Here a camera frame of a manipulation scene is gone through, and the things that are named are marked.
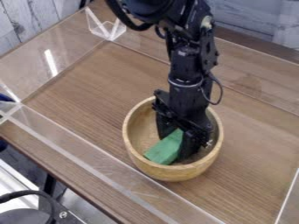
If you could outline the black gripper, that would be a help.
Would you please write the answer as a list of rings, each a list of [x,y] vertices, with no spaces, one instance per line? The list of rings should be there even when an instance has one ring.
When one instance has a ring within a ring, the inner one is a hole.
[[[179,160],[190,158],[211,139],[213,124],[207,116],[211,104],[210,78],[182,80],[169,78],[170,91],[154,91],[154,111],[161,139],[169,137],[177,129],[183,132],[179,148]]]

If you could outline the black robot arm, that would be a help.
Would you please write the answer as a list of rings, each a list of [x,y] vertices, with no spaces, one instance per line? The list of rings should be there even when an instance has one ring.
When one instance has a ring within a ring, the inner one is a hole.
[[[165,39],[171,70],[170,89],[154,91],[154,111],[159,137],[166,140],[179,130],[175,159],[190,158],[209,145],[214,126],[207,116],[214,86],[213,74],[221,53],[215,44],[215,20],[206,0],[106,0],[107,6],[137,32],[155,29]]]

